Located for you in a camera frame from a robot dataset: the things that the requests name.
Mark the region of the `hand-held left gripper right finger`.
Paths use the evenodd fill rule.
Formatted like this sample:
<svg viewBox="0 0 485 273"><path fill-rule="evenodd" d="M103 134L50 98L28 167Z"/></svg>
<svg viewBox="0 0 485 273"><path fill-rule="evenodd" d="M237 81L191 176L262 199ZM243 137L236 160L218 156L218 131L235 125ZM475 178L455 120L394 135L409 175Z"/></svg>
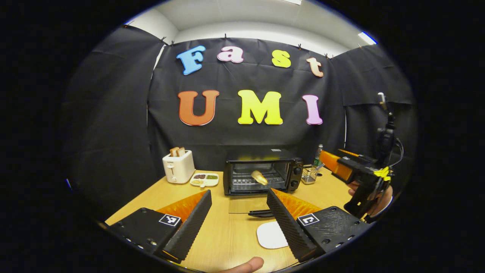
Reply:
<svg viewBox="0 0 485 273"><path fill-rule="evenodd" d="M268 191L267 205L299 262L335 252L371 228L337 206L321 209L276 189Z"/></svg>

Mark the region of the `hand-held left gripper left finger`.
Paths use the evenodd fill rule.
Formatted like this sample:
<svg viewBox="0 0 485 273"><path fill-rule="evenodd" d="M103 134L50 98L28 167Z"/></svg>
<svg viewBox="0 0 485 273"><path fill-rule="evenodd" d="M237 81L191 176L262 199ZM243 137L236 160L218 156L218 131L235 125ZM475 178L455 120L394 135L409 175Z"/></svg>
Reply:
<svg viewBox="0 0 485 273"><path fill-rule="evenodd" d="M150 255L181 263L211 206L211 191L205 190L158 210L141 207L109 225L109 231Z"/></svg>

